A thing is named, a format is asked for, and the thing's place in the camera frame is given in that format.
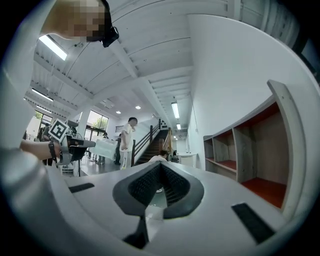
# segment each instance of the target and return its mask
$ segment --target seated person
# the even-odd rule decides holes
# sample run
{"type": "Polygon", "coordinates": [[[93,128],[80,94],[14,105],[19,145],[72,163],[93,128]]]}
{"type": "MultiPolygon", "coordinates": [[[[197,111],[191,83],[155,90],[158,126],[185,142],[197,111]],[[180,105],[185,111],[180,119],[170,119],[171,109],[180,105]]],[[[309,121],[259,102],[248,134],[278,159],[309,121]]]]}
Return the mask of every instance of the seated person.
{"type": "Polygon", "coordinates": [[[168,152],[166,150],[161,150],[159,155],[155,155],[152,157],[149,162],[155,162],[155,161],[167,161],[168,152]]]}
{"type": "Polygon", "coordinates": [[[172,157],[171,162],[174,162],[174,163],[178,163],[179,162],[179,157],[177,157],[177,152],[176,151],[173,152],[173,157],[172,157]]]}

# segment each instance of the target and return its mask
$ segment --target ceiling beam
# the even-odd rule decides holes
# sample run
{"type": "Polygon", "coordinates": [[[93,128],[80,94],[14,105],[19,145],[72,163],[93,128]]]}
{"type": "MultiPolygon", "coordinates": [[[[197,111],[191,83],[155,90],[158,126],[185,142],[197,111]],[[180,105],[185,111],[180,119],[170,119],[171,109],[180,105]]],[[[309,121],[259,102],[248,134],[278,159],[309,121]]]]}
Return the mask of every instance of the ceiling beam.
{"type": "Polygon", "coordinates": [[[70,78],[65,76],[63,73],[61,73],[59,70],[57,70],[54,66],[52,66],[50,63],[48,63],[45,59],[41,58],[38,54],[34,54],[34,61],[38,63],[41,67],[43,67],[45,70],[47,70],[50,74],[52,74],[54,77],[59,79],[62,83],[65,85],[75,89],[79,93],[85,95],[89,99],[93,99],[94,95],[81,87],[76,82],[72,81],[70,78]]]}
{"type": "Polygon", "coordinates": [[[47,97],[53,99],[56,102],[61,103],[62,105],[65,105],[66,107],[72,109],[72,110],[77,110],[78,107],[76,105],[71,104],[70,102],[64,100],[63,98],[58,97],[55,95],[53,92],[49,92],[46,88],[42,87],[40,84],[35,83],[34,81],[31,81],[30,86],[40,93],[46,95],[47,97]]]}
{"type": "Polygon", "coordinates": [[[159,93],[165,93],[167,91],[175,91],[175,90],[190,89],[190,88],[191,87],[189,83],[180,83],[180,84],[167,85],[164,87],[155,88],[154,91],[156,94],[159,94],[159,93]]]}
{"type": "Polygon", "coordinates": [[[54,111],[51,111],[50,109],[48,109],[48,110],[49,110],[51,113],[43,112],[41,109],[37,108],[37,106],[42,107],[43,109],[46,109],[46,106],[44,106],[43,104],[38,103],[38,102],[35,103],[35,100],[29,98],[28,96],[25,96],[24,98],[25,98],[25,99],[28,101],[28,103],[34,108],[34,110],[36,110],[36,111],[38,111],[38,112],[41,112],[41,113],[45,114],[45,115],[48,116],[48,117],[58,118],[58,119],[60,119],[60,120],[62,120],[62,121],[65,121],[65,120],[66,120],[66,116],[63,116],[62,114],[61,114],[61,115],[62,115],[62,116],[61,116],[61,115],[59,115],[59,114],[57,114],[57,113],[54,113],[54,111]]]}
{"type": "Polygon", "coordinates": [[[109,108],[105,107],[103,104],[101,103],[97,103],[95,104],[95,107],[97,107],[98,109],[100,109],[102,112],[105,112],[108,114],[108,117],[111,117],[111,118],[114,118],[114,119],[117,119],[117,120],[120,120],[119,116],[115,116],[109,108]]]}
{"type": "Polygon", "coordinates": [[[158,73],[146,75],[145,78],[147,78],[151,84],[154,84],[155,82],[168,80],[168,78],[173,79],[173,78],[190,76],[193,69],[194,69],[193,66],[177,67],[177,68],[161,71],[158,73]]]}
{"type": "Polygon", "coordinates": [[[69,119],[72,119],[77,114],[81,113],[87,108],[95,106],[99,102],[109,99],[113,96],[120,95],[124,90],[131,90],[133,88],[139,87],[142,82],[142,78],[133,79],[131,81],[125,82],[115,82],[114,84],[102,89],[97,93],[93,99],[88,99],[82,106],[79,106],[77,110],[70,113],[69,119]]]}
{"type": "Polygon", "coordinates": [[[241,0],[228,0],[228,18],[240,21],[241,0]]]}
{"type": "Polygon", "coordinates": [[[119,59],[122,65],[125,67],[126,70],[130,73],[133,78],[139,77],[139,72],[129,58],[128,54],[126,53],[125,49],[121,46],[118,40],[114,41],[110,46],[109,49],[114,53],[114,55],[119,59]]]}
{"type": "Polygon", "coordinates": [[[191,91],[191,88],[178,89],[178,90],[172,90],[172,91],[159,92],[159,93],[156,93],[156,95],[159,98],[163,98],[163,97],[167,97],[168,95],[170,95],[170,96],[178,96],[178,95],[188,94],[190,91],[191,91]]]}
{"type": "Polygon", "coordinates": [[[42,98],[37,97],[35,95],[35,92],[32,92],[32,91],[28,90],[25,93],[25,96],[28,97],[29,99],[35,101],[36,103],[41,104],[42,106],[44,106],[45,109],[48,109],[49,111],[56,112],[56,113],[61,114],[61,115],[65,116],[65,117],[68,117],[70,115],[69,112],[64,111],[64,110],[62,110],[62,109],[50,104],[48,102],[48,100],[46,100],[44,98],[43,98],[44,100],[42,100],[42,98]]]}
{"type": "Polygon", "coordinates": [[[144,77],[141,79],[142,79],[142,83],[140,84],[140,86],[141,86],[141,90],[142,90],[143,94],[149,100],[149,102],[151,103],[151,105],[153,106],[155,111],[157,111],[157,113],[162,117],[162,120],[164,120],[169,125],[169,127],[172,127],[172,124],[171,124],[164,108],[162,107],[154,89],[152,88],[150,82],[148,81],[148,79],[146,79],[144,77]]]}
{"type": "Polygon", "coordinates": [[[159,82],[152,82],[151,85],[154,89],[162,88],[165,86],[188,84],[190,82],[190,76],[182,76],[178,78],[169,78],[159,82]]]}

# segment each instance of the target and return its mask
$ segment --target white wall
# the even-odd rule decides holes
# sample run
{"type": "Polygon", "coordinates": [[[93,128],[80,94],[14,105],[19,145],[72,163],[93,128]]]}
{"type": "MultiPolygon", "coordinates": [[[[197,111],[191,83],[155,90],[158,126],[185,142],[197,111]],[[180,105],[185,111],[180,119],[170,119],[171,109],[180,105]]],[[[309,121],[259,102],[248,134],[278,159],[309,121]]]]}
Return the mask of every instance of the white wall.
{"type": "Polygon", "coordinates": [[[38,131],[40,127],[41,120],[32,117],[28,127],[26,128],[26,133],[32,135],[33,137],[38,136],[38,131]]]}
{"type": "Polygon", "coordinates": [[[176,152],[177,153],[187,152],[187,143],[185,140],[182,140],[182,139],[176,140],[176,152]]]}
{"type": "Polygon", "coordinates": [[[203,137],[232,125],[265,101],[271,95],[267,81],[272,79],[286,84],[295,100],[309,148],[306,172],[313,172],[307,182],[317,188],[320,118],[310,111],[320,109],[320,90],[308,68],[286,45],[252,26],[209,15],[189,15],[188,20],[195,111],[188,135],[190,151],[198,153],[196,167],[205,169],[203,137]]]}
{"type": "Polygon", "coordinates": [[[172,139],[172,149],[177,150],[177,141],[175,138],[172,139]]]}

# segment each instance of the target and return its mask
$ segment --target red shelf surface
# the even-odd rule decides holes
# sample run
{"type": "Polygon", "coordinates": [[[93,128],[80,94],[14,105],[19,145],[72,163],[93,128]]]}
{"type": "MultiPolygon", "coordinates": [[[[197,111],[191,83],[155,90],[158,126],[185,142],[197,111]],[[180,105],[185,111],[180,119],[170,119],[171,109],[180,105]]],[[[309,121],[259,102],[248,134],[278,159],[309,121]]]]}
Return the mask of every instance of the red shelf surface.
{"type": "Polygon", "coordinates": [[[229,167],[233,170],[237,170],[237,162],[236,161],[232,161],[232,160],[226,160],[226,161],[221,161],[221,162],[217,162],[220,165],[223,165],[225,167],[229,167]]]}
{"type": "Polygon", "coordinates": [[[243,182],[242,185],[278,208],[281,208],[284,202],[286,185],[262,178],[253,178],[243,182]]]}

